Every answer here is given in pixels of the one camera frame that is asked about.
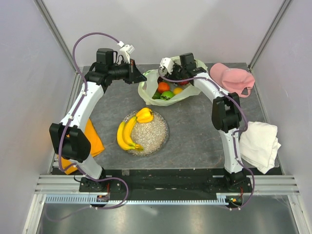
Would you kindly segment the translucent green plastic bag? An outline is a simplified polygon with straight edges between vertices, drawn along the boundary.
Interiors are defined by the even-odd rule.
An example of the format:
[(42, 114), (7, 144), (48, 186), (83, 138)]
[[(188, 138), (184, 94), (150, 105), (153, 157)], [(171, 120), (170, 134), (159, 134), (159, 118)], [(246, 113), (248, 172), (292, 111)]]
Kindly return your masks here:
[(170, 100), (162, 100), (160, 99), (160, 92), (158, 91), (158, 80), (160, 80), (158, 70), (149, 70), (144, 73), (144, 76), (147, 78), (147, 81), (139, 83), (138, 94), (144, 100), (146, 105), (165, 107), (182, 101), (188, 97), (197, 96), (201, 93), (198, 88), (192, 86), (190, 83), (177, 85), (164, 81), (166, 85), (161, 85), (161, 88), (164, 88), (165, 91), (170, 91), (174, 96)]

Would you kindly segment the yellow fake bell pepper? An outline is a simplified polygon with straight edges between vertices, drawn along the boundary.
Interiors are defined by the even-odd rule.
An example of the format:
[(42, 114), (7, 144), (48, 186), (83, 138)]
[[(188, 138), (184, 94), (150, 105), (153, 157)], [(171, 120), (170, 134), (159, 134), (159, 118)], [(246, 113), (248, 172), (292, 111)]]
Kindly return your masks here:
[(154, 115), (153, 111), (150, 108), (142, 108), (140, 111), (136, 113), (136, 120), (139, 123), (148, 123), (153, 121)]

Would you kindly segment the yellow fake banana bunch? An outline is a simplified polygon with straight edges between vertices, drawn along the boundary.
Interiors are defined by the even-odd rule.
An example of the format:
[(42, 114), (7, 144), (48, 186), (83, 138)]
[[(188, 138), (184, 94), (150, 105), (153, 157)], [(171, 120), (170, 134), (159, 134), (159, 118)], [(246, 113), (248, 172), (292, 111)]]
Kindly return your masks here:
[(132, 130), (137, 123), (137, 117), (133, 116), (127, 122), (123, 121), (117, 130), (117, 143), (121, 149), (143, 151), (143, 147), (133, 142), (131, 138)]

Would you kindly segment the red fake dragon fruit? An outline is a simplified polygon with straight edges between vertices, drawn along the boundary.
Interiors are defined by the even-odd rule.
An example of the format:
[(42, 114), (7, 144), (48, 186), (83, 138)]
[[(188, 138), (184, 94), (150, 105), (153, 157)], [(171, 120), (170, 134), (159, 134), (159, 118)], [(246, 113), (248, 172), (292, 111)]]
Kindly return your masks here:
[(177, 82), (176, 84), (180, 86), (184, 86), (184, 85), (187, 85), (188, 83), (189, 83), (188, 81), (183, 81), (183, 82)]

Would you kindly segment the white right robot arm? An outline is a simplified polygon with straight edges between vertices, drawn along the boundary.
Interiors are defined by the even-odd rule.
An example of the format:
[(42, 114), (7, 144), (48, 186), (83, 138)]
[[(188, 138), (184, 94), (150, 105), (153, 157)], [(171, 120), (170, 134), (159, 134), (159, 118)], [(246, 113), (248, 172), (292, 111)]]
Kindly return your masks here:
[(245, 117), (240, 108), (239, 95), (229, 93), (213, 81), (204, 68), (196, 65), (192, 53), (183, 54), (179, 58), (180, 63), (170, 61), (165, 66), (167, 78), (177, 83), (189, 81), (212, 102), (212, 123), (220, 133), (225, 156), (223, 186), (227, 191), (234, 192), (246, 177), (238, 147), (240, 121)]

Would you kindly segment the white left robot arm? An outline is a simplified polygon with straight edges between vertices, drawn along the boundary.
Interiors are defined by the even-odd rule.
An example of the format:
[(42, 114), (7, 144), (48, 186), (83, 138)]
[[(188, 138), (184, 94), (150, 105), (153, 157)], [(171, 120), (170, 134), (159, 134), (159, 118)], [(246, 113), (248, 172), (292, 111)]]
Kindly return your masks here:
[(81, 92), (69, 113), (60, 123), (53, 123), (49, 128), (55, 153), (85, 174), (97, 192), (105, 190), (107, 180), (105, 170), (91, 156), (91, 143), (85, 135), (86, 124), (95, 105), (114, 80), (123, 80), (127, 84), (146, 80), (130, 58), (133, 50), (130, 45), (123, 46), (118, 52), (98, 49), (96, 62), (85, 75)]

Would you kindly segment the yellow fake lemon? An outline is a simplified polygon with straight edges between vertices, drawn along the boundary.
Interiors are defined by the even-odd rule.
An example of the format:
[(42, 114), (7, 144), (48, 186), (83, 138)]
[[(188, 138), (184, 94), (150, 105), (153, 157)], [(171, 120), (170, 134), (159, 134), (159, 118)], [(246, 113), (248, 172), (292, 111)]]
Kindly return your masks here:
[(174, 93), (174, 95), (178, 95), (178, 94), (180, 94), (182, 91), (183, 91), (182, 88), (177, 87), (177, 88), (175, 88), (175, 89), (173, 90), (173, 93)]

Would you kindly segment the orange fake orange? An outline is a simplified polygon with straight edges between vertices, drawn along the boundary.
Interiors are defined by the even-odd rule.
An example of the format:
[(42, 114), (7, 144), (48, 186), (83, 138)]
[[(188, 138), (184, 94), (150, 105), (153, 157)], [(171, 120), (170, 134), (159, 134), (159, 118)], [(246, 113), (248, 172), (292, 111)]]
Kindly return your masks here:
[(170, 86), (169, 86), (169, 84), (166, 83), (166, 82), (161, 82), (161, 83), (158, 84), (157, 91), (158, 91), (159, 93), (161, 93), (161, 94), (162, 94), (163, 92), (165, 92), (165, 91), (170, 91)]

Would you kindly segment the green fake apple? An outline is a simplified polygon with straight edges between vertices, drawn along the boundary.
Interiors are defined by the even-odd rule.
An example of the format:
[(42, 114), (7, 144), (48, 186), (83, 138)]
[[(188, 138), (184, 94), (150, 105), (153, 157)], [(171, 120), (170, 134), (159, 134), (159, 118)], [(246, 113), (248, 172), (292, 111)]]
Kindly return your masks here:
[(160, 99), (161, 100), (165, 100), (168, 101), (170, 99), (172, 99), (175, 96), (175, 94), (171, 91), (165, 91), (160, 95)]

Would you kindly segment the pink baseball cap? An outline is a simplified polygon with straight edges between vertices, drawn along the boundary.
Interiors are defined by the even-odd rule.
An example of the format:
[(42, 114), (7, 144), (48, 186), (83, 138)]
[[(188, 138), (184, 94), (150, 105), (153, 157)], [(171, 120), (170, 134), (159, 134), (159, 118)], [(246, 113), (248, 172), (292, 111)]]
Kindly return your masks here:
[(222, 63), (214, 64), (210, 69), (210, 77), (223, 89), (237, 93), (241, 98), (251, 94), (255, 79), (243, 69), (229, 68)]

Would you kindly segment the speckled glass plate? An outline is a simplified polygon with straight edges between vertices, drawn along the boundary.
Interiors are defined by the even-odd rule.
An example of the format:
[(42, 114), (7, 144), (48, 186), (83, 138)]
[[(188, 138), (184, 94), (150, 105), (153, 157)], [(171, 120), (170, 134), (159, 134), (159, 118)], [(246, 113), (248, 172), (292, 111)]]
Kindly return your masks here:
[[(137, 112), (131, 112), (123, 121), (127, 122), (130, 118), (136, 116)], [(154, 119), (151, 122), (136, 122), (131, 133), (133, 142), (141, 145), (143, 151), (128, 150), (127, 153), (138, 157), (147, 157), (158, 152), (166, 143), (169, 138), (169, 126), (161, 114), (153, 111), (153, 115)]]

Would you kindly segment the orange cloth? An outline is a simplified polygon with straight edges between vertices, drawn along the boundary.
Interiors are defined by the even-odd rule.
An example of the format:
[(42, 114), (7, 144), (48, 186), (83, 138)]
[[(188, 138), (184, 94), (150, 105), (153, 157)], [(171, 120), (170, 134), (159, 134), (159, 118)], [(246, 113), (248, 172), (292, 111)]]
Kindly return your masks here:
[[(90, 154), (92, 157), (96, 157), (97, 155), (99, 155), (100, 153), (102, 153), (105, 150), (103, 143), (102, 143), (100, 137), (98, 136), (98, 134), (97, 134), (97, 132), (96, 132), (96, 130), (95, 130), (90, 119), (88, 119), (88, 121), (87, 121), (84, 134), (86, 135), (87, 139), (91, 143)], [(75, 166), (72, 165), (70, 167), (71, 164), (73, 164), (71, 161), (64, 159), (64, 158), (61, 158), (62, 168), (67, 169), (64, 171), (67, 175), (70, 175), (71, 173), (77, 171), (77, 168)]]

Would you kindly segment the white folded towel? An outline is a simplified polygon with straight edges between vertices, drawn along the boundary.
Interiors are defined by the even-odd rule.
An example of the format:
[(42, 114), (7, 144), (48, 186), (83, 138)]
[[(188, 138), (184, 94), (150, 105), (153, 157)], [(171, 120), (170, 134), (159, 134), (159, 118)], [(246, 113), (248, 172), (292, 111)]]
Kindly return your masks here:
[(266, 174), (275, 166), (281, 144), (277, 138), (278, 127), (264, 122), (248, 122), (248, 129), (239, 140), (241, 158)]

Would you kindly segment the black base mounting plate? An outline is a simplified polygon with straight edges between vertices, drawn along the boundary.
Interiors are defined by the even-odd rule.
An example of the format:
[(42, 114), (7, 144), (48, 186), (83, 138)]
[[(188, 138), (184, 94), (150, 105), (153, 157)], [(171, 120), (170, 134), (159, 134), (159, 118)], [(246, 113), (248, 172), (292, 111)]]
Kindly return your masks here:
[(215, 195), (217, 193), (249, 193), (252, 181), (245, 170), (230, 174), (225, 169), (150, 169), (150, 170), (108, 170), (106, 181), (93, 181), (82, 177), (80, 192), (100, 193), (122, 197), (152, 197), (162, 193), (185, 192)]

